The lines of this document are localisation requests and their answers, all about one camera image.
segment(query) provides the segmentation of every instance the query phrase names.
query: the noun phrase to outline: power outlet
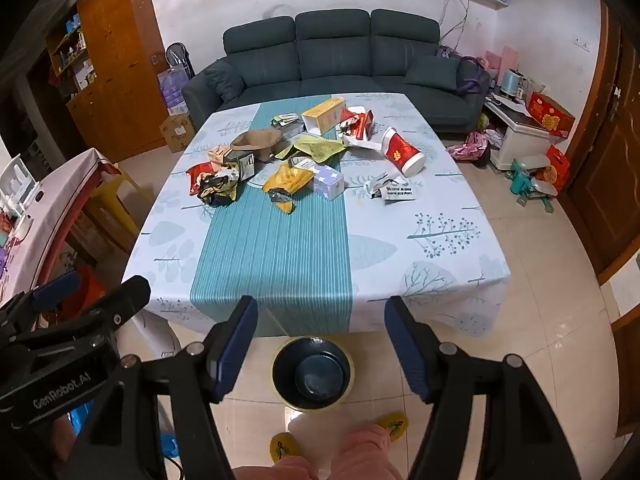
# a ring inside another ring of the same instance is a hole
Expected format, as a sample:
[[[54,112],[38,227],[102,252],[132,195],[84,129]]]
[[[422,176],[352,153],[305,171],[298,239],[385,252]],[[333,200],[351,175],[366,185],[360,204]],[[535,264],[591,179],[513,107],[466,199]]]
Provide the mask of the power outlet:
[[[579,36],[574,36],[574,44],[579,46],[581,49],[586,50],[587,52],[591,51],[591,45],[587,40],[583,40]]]

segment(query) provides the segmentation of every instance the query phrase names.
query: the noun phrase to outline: tiled floor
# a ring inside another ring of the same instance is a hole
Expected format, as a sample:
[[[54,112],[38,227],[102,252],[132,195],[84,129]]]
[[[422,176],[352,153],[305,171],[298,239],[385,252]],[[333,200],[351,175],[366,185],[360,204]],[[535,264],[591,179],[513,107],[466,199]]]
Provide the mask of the tiled floor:
[[[157,194],[177,157],[160,148],[126,160],[122,166]],[[472,355],[492,359],[501,359],[508,352],[522,355],[556,410],[583,479],[598,480],[621,450],[620,441],[614,440],[618,366],[609,316],[587,255],[559,206],[554,214],[545,213],[537,202],[522,208],[500,174],[470,164],[460,168],[490,218],[512,280],[495,329],[488,336],[471,338],[440,324],[433,328],[441,340],[453,341]],[[103,262],[102,270],[117,274],[125,260]],[[183,345],[202,339],[180,326],[174,330]],[[127,327],[121,338],[127,348],[141,355],[147,352],[135,329]],[[232,466],[270,465],[270,437],[288,430],[319,466],[321,476],[326,476],[341,433],[358,421],[404,410],[410,427],[394,444],[391,460],[407,475],[430,407],[409,391],[385,333],[338,338],[354,358],[356,380],[347,402],[322,415],[286,408],[271,389],[269,364],[286,338],[254,339],[235,389],[214,407]],[[483,399],[478,398],[463,480],[475,477],[483,413]]]

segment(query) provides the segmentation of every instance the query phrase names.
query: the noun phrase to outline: yellow slipper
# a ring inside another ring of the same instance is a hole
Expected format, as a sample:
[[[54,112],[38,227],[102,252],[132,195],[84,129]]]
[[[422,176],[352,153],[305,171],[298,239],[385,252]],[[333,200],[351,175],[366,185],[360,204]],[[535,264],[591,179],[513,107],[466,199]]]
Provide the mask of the yellow slipper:
[[[388,415],[381,416],[376,420],[376,424],[384,428],[389,432],[391,442],[395,442],[409,427],[409,419],[403,412],[389,413]]]
[[[302,456],[300,446],[290,433],[274,435],[269,444],[269,453],[273,463],[286,456]]]

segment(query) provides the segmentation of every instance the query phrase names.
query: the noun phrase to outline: throw pillow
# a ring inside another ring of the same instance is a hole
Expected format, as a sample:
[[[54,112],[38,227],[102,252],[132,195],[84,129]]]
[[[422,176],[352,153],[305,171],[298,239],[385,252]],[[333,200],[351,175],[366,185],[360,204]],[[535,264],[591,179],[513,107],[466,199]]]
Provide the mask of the throw pillow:
[[[244,79],[229,63],[217,60],[204,69],[207,86],[218,94],[224,102],[238,97],[244,90]]]
[[[459,66],[457,57],[416,57],[406,71],[404,82],[454,92],[458,88],[456,75]]]

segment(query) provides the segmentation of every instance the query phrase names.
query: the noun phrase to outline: yellow snack package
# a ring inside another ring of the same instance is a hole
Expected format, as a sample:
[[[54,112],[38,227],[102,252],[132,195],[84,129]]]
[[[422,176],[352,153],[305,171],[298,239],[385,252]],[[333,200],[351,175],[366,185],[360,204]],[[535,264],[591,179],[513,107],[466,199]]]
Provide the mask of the yellow snack package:
[[[269,195],[273,205],[286,214],[293,211],[291,195],[312,180],[314,172],[302,168],[292,168],[288,162],[283,162],[278,170],[272,174],[262,186],[262,190]]]
[[[325,139],[313,135],[299,135],[293,139],[293,144],[288,146],[276,158],[283,159],[292,155],[295,150],[304,152],[318,164],[326,161],[330,156],[344,150],[344,144],[340,140]]]

